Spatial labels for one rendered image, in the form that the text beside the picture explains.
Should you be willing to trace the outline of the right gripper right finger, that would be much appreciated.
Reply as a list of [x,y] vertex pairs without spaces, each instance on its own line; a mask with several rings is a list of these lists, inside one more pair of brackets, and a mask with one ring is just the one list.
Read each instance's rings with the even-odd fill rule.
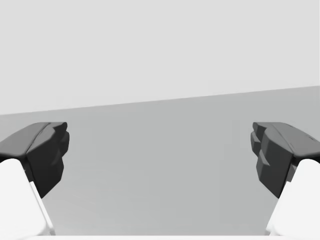
[[320,236],[320,141],[283,122],[254,122],[259,181],[278,199],[271,236]]

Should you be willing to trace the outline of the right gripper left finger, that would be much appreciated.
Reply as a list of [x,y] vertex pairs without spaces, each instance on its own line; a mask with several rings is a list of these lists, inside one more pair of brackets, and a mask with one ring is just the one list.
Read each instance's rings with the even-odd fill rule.
[[36,122],[0,141],[0,236],[54,236],[43,203],[62,179],[66,122]]

